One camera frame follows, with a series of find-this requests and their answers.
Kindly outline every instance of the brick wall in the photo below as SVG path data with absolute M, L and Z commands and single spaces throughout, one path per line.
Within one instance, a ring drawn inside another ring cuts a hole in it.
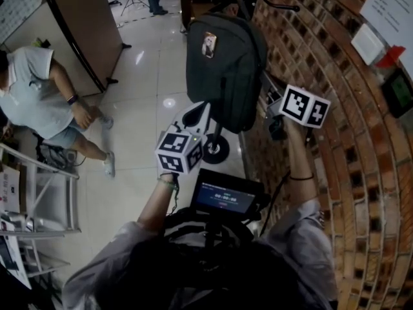
M 332 102 L 310 154 L 334 246 L 339 309 L 401 309 L 413 290 L 413 134 L 389 114 L 375 70 L 350 44 L 364 22 L 364 0 L 271 1 L 301 11 L 258 0 L 254 22 L 268 41 L 268 70 Z M 244 134 L 245 149 L 250 174 L 272 192 L 288 157 L 284 143 L 269 140 L 262 115 L 259 109 Z M 285 187 L 271 222 L 287 207 Z

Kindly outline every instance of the white cube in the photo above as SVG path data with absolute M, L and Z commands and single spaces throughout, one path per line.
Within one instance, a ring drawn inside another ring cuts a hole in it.
M 329 100 L 302 88 L 289 85 L 285 91 L 279 113 L 306 127 L 320 129 L 329 108 Z
M 176 132 L 171 126 L 155 150 L 160 167 L 165 171 L 189 174 L 203 157 L 202 137 L 188 131 Z

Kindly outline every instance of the camera screen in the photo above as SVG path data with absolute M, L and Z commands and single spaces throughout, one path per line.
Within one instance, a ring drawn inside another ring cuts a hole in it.
M 202 183 L 196 202 L 228 211 L 246 213 L 255 197 L 253 194 Z

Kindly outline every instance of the tiled floor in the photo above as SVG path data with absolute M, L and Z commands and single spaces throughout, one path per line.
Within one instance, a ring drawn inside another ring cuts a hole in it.
M 161 4 L 179 10 L 179 0 L 161 0 Z M 119 8 L 113 9 L 115 17 L 120 17 Z M 123 19 L 144 13 L 148 11 L 131 9 Z M 114 151 L 116 177 L 108 180 L 98 161 L 86 160 L 79 168 L 77 207 L 82 233 L 41 243 L 46 253 L 71 262 L 57 272 L 62 282 L 87 264 L 122 224 L 137 219 L 155 187 L 159 174 L 156 141 L 176 113 L 191 105 L 186 95 L 186 44 L 180 26 L 176 13 L 131 21 L 119 29 L 132 48 L 122 53 L 116 66 L 113 77 L 119 83 L 110 85 L 100 98 L 102 111 L 113 116 L 115 123 L 108 132 L 99 123 L 86 132 L 99 146 Z M 164 104 L 166 99 L 174 105 Z M 202 167 L 243 177 L 238 136 L 225 130 L 223 135 L 230 142 L 229 158 L 215 166 L 202 163 Z M 197 171 L 179 177 L 179 208 L 190 203 L 196 178 Z

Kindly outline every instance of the wooden panel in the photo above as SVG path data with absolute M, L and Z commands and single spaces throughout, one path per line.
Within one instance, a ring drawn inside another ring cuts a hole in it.
M 107 0 L 55 0 L 81 53 L 106 87 L 122 39 Z

